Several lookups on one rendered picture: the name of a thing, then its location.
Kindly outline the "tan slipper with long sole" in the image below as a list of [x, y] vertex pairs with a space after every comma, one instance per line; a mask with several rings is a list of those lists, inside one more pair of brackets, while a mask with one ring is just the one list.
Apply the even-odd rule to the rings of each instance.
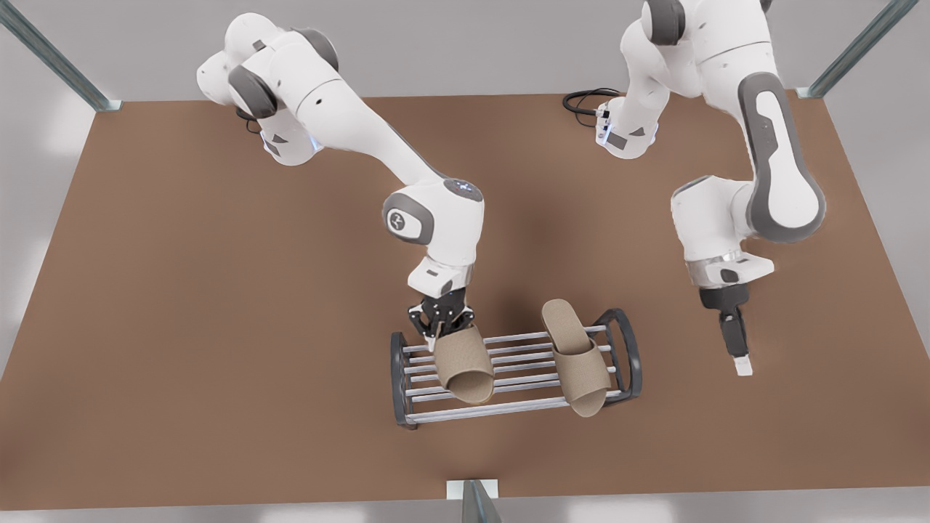
[[598, 345], [568, 301], [545, 302], [541, 317], [554, 348], [562, 396], [578, 416], [594, 416], [604, 406], [611, 387], [607, 364]]

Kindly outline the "tan slipper with strap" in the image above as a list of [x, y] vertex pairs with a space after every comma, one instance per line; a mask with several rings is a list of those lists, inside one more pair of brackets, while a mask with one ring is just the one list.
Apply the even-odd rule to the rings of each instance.
[[476, 325], [438, 338], [433, 357], [440, 384], [453, 397], [471, 405], [490, 400], [494, 370]]

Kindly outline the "dark metal shoe rack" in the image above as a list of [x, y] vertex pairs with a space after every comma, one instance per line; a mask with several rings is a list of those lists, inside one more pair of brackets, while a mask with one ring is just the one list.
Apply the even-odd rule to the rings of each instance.
[[[642, 364], [628, 315], [605, 310], [585, 328], [602, 353], [609, 386], [604, 406], [640, 397]], [[493, 366], [494, 397], [467, 406], [440, 384], [434, 357], [424, 344], [409, 344], [402, 332], [391, 335], [392, 410], [395, 423], [407, 430], [419, 424], [489, 415], [527, 413], [567, 407], [552, 343], [545, 332], [485, 338]]]

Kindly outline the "silver frame post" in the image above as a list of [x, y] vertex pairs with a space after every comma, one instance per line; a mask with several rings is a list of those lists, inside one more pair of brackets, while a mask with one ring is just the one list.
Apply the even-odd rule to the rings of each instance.
[[801, 99], [823, 99], [920, 2], [921, 0], [888, 0], [886, 6], [810, 86], [795, 90], [797, 96]]
[[498, 497], [497, 479], [446, 481], [446, 499], [461, 500], [461, 523], [502, 523], [493, 503]]
[[122, 100], [107, 98], [10, 0], [0, 0], [0, 24], [96, 112], [116, 112], [122, 108]]

